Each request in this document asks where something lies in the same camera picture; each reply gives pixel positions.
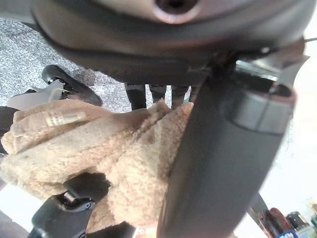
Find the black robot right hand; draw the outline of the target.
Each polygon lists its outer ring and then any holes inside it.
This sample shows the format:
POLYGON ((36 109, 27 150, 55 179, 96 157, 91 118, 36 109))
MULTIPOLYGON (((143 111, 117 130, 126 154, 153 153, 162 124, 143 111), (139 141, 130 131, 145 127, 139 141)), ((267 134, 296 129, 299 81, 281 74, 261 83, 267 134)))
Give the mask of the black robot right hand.
POLYGON ((32 217, 29 238, 133 238, 136 228, 123 222, 87 230, 96 206, 108 194, 110 183, 103 173, 83 173, 64 182, 65 192, 50 196, 32 217))

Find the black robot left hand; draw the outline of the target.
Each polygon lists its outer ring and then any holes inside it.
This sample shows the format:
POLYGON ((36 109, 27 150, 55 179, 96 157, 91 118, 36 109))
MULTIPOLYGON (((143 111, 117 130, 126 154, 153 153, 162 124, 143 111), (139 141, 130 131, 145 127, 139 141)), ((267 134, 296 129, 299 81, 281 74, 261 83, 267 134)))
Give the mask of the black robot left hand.
POLYGON ((47 41, 131 84, 196 85, 159 238, 226 238, 280 146, 314 0, 35 0, 47 41))

